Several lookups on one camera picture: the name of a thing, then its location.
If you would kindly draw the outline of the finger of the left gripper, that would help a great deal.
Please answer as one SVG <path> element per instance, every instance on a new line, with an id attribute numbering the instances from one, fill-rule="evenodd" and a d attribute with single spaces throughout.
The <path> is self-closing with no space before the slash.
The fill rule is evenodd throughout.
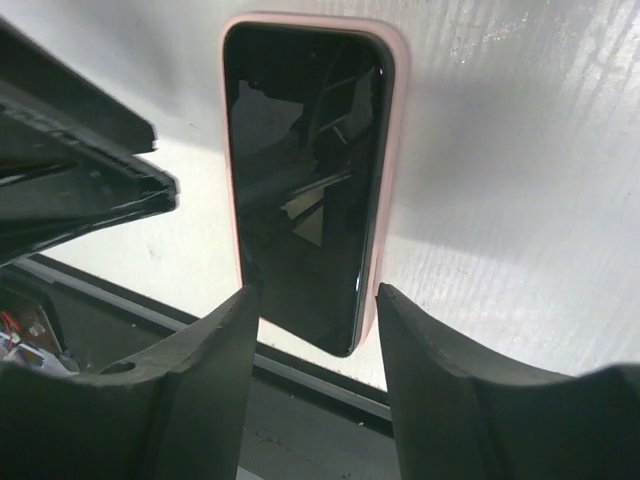
<path id="1" fill-rule="evenodd" d="M 6 19 L 1 20 L 1 79 L 131 153 L 154 148 L 152 124 Z"/>
<path id="2" fill-rule="evenodd" d="M 1 87 L 4 265 L 177 206 L 169 174 L 10 84 Z"/>

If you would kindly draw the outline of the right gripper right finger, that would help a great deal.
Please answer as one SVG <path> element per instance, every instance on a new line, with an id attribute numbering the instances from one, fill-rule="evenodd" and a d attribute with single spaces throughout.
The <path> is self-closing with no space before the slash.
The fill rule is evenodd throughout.
<path id="1" fill-rule="evenodd" d="M 578 377 L 501 355 L 381 284 L 379 337 L 405 479 L 635 479 L 639 368 Z"/>

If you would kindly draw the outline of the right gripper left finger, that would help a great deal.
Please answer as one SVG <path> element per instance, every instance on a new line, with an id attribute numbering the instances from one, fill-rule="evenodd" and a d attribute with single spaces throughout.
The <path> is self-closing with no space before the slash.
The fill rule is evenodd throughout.
<path id="1" fill-rule="evenodd" d="M 5 479 L 232 479 L 257 343 L 259 295 L 98 373 L 1 365 Z"/>

